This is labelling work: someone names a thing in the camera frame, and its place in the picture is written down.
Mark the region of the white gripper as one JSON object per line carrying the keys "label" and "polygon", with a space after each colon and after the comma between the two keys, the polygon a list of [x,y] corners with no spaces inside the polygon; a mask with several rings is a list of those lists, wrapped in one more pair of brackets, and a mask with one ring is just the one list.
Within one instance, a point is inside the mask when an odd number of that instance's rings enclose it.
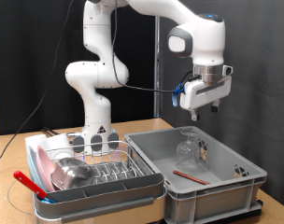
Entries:
{"label": "white gripper", "polygon": [[185,92],[180,94],[180,106],[185,110],[191,110],[192,120],[199,119],[198,107],[212,103],[211,111],[219,111],[220,99],[231,91],[232,77],[226,77],[222,82],[214,86],[208,86],[202,80],[195,80],[185,84]]}

